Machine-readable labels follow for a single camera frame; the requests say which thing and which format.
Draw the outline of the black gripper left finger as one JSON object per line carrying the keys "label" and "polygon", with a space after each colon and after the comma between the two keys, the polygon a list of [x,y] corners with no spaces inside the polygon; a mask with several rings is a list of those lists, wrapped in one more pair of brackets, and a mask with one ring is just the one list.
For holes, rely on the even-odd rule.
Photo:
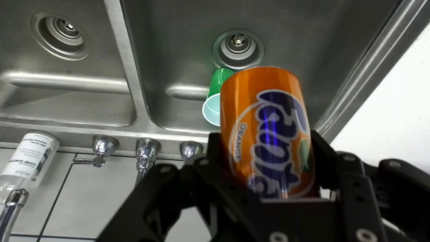
{"label": "black gripper left finger", "polygon": [[182,213],[196,209],[210,242],[265,242],[260,200],[229,175],[221,135],[211,134],[206,155],[183,169],[157,165],[137,183],[96,242],[166,242]]}

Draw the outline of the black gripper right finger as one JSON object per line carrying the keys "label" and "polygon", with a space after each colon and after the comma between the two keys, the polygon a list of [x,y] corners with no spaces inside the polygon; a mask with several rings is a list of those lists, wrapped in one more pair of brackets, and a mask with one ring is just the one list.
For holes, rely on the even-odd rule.
{"label": "black gripper right finger", "polygon": [[402,159],[370,166],[311,132],[317,182],[336,193],[347,242],[430,242],[430,175]]}

